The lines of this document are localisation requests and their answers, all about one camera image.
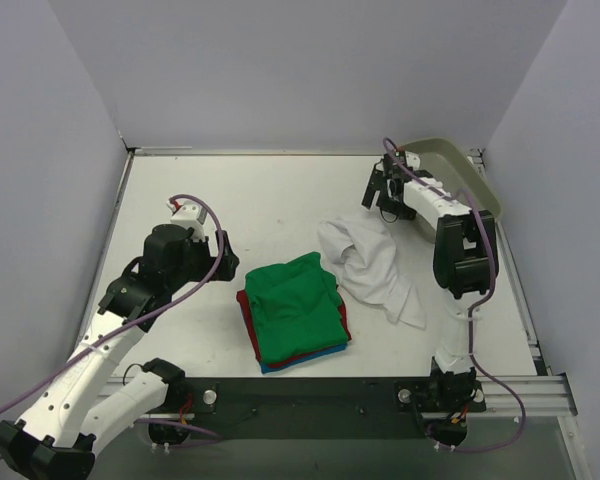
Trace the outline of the white t shirt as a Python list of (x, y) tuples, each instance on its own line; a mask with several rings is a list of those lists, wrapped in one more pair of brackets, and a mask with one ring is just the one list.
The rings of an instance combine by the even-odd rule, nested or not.
[(392, 324), (426, 328), (417, 287), (400, 273), (396, 242), (378, 216), (362, 211), (325, 220), (317, 238), (340, 286), (355, 300), (382, 308)]

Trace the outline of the green t shirt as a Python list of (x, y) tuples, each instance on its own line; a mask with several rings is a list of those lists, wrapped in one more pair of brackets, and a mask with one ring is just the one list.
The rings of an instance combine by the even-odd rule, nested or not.
[(349, 342), (336, 278), (317, 252), (250, 271), (245, 293), (265, 364)]

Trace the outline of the grey plastic tray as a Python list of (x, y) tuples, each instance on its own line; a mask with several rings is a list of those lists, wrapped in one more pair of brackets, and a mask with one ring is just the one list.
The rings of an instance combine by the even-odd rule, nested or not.
[[(421, 158), (418, 171), (409, 170), (399, 151), (413, 152)], [(501, 203), (473, 159), (444, 138), (432, 137), (395, 147), (399, 168), (410, 177), (404, 184), (404, 203), (415, 211), (416, 223), (428, 242), (438, 232), (438, 220), (444, 216), (462, 217), (470, 213), (468, 193), (478, 210), (486, 210), (499, 221)]]

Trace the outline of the red t shirt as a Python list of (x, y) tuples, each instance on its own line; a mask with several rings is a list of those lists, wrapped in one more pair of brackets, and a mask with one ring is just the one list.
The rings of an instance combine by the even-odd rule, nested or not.
[[(242, 318), (243, 318), (243, 321), (244, 321), (244, 324), (245, 324), (245, 327), (246, 327), (246, 330), (247, 330), (247, 333), (248, 333), (248, 336), (249, 336), (249, 339), (250, 339), (250, 342), (251, 342), (251, 346), (252, 346), (253, 351), (254, 351), (255, 359), (257, 360), (257, 362), (258, 362), (258, 364), (260, 366), (260, 363), (265, 363), (265, 362), (262, 360), (261, 350), (260, 350), (260, 346), (259, 346), (257, 334), (256, 334), (256, 331), (255, 331), (255, 328), (254, 328), (254, 325), (253, 325), (253, 319), (252, 319), (251, 309), (250, 309), (250, 306), (249, 306), (249, 301), (248, 301), (246, 292), (244, 290), (238, 291), (237, 294), (236, 294), (236, 300), (237, 300), (237, 302), (238, 302), (238, 304), (240, 306)], [(348, 328), (347, 311), (346, 311), (346, 305), (344, 303), (344, 300), (341, 300), (341, 305), (338, 307), (338, 311), (339, 311), (339, 314), (340, 314), (340, 317), (341, 317), (341, 319), (340, 319), (341, 326), (342, 326), (344, 332), (347, 335), (347, 340), (344, 343), (342, 343), (342, 344), (347, 344), (348, 345), (348, 343), (352, 339), (352, 336), (351, 336), (351, 333), (350, 333), (349, 328)], [(276, 363), (279, 363), (279, 362), (265, 363), (265, 364), (276, 364)]]

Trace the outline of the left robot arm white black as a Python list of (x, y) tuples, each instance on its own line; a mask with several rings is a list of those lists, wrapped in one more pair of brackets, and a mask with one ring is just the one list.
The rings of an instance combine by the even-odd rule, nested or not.
[(0, 456), (10, 469), (26, 479), (85, 479), (126, 427), (155, 408), (182, 405), (184, 371), (158, 358), (103, 403), (95, 400), (157, 317), (177, 305), (176, 292), (234, 278), (239, 259), (228, 234), (215, 236), (211, 255), (208, 237), (189, 223), (153, 228), (142, 255), (108, 286), (63, 370), (43, 381), (41, 397), (17, 420), (0, 422)]

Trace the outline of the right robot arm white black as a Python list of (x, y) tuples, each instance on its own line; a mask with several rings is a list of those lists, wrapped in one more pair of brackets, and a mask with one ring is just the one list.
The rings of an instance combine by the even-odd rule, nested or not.
[(397, 220), (419, 218), (433, 230), (433, 275), (448, 307), (433, 359), (433, 391), (419, 407), (431, 404), (453, 424), (478, 394), (475, 327), (499, 272), (495, 217), (479, 209), (470, 195), (465, 199), (462, 203), (422, 170), (416, 154), (391, 147), (374, 165), (362, 200), (367, 209), (375, 205)]

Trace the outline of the blue t shirt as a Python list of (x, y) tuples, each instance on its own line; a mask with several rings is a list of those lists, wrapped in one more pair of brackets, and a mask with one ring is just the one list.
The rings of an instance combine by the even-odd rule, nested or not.
[(342, 351), (345, 351), (346, 348), (347, 348), (347, 344), (340, 344), (340, 345), (328, 347), (328, 348), (325, 348), (325, 349), (322, 349), (319, 351), (290, 357), (287, 360), (284, 360), (284, 361), (276, 363), (276, 364), (260, 363), (260, 371), (262, 374), (279, 372), (279, 371), (291, 368), (291, 367), (299, 365), (299, 364), (303, 364), (303, 363), (306, 363), (306, 362), (309, 362), (312, 360), (316, 360), (318, 358), (321, 358), (321, 357), (324, 357), (327, 355), (340, 353)]

